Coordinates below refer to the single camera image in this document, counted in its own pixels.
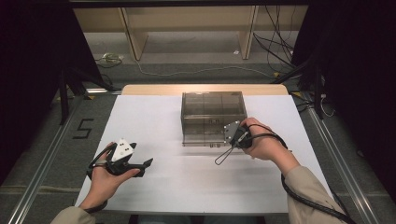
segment white paper sheet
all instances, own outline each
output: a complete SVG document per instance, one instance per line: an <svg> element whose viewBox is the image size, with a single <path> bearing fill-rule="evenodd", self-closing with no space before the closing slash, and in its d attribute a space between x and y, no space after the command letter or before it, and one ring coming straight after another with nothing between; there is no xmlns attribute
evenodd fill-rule
<svg viewBox="0 0 396 224"><path fill-rule="evenodd" d="M328 189L291 97L244 96L244 100L247 115L278 133L300 164ZM118 97L96 154L123 137L137 143L130 163L154 161L144 177L126 181L105 210L197 215L288 212L280 172L272 162L252 160L235 149L222 165L216 165L215 158L228 148L183 147L180 114L181 96ZM77 204L90 184L86 178Z"/></svg>

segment aluminum rail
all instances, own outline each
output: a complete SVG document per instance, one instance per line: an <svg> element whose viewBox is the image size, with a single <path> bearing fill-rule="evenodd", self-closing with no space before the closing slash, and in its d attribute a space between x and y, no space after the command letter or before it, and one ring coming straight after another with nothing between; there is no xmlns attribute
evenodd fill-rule
<svg viewBox="0 0 396 224"><path fill-rule="evenodd" d="M309 94L306 92L303 93L303 96L307 100L312 100ZM340 148L335 144L332 139L332 135L330 134L324 120L319 119L317 113L314 109L309 109L309 115L315 123L315 126L318 129L320 136L323 139L323 142L328 149L330 156L335 164L335 167L340 174L341 178L346 185L346 189L348 190L354 204L356 205L359 213L361 214L361 218L365 224L376 224L380 223L377 215L373 207L370 205L370 202L367 200L367 197L364 195L363 190L358 184L356 177L352 174L349 169L347 162L345 161L343 155L340 152Z"/></svg>
<svg viewBox="0 0 396 224"><path fill-rule="evenodd" d="M73 100L72 109L69 118L65 121L64 125L61 125L55 134L55 137L52 139L49 148L38 166L35 175L33 176L31 182L29 183L26 191L21 196L19 202L14 208L14 211L8 221L8 224L19 224L24 221L26 215L32 206L32 203L35 199L35 196L38 193L38 190L47 175L50 166L52 165L53 159L55 158L63 140L64 134L68 131L70 126L70 121L73 119L76 110L81 105L84 96L76 96Z"/></svg>

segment sleeve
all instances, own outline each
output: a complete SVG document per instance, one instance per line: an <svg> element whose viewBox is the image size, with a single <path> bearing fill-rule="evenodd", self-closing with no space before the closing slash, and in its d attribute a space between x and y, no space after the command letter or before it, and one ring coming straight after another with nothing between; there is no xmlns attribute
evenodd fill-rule
<svg viewBox="0 0 396 224"><path fill-rule="evenodd" d="M51 224L95 224L95 217L91 216L79 207L68 207L62 210Z"/></svg>
<svg viewBox="0 0 396 224"><path fill-rule="evenodd" d="M326 189L312 174L303 166L298 166L285 176L285 183L296 194L320 205L330 207L344 213L340 206L329 196ZM292 199L288 195L289 220L291 224L309 223L344 223L336 217L320 212Z"/></svg>

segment clear acrylic box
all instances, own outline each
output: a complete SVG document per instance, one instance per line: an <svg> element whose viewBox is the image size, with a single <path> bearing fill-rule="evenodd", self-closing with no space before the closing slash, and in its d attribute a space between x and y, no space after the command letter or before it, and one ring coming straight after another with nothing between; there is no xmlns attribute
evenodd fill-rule
<svg viewBox="0 0 396 224"><path fill-rule="evenodd" d="M183 92L183 146L227 146L224 126L246 117L241 91Z"/></svg>

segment wrist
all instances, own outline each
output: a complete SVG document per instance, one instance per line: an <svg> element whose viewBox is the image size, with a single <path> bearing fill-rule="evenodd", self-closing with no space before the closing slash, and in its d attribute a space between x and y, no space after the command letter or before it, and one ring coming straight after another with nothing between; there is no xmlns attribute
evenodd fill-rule
<svg viewBox="0 0 396 224"><path fill-rule="evenodd" d="M95 197L92 197L90 194L82 201L82 203L78 206L81 209L90 209L96 206L103 204L104 202L101 200L97 200Z"/></svg>
<svg viewBox="0 0 396 224"><path fill-rule="evenodd" d="M300 165L294 155L285 148L277 148L271 161L276 164L284 176L290 170Z"/></svg>

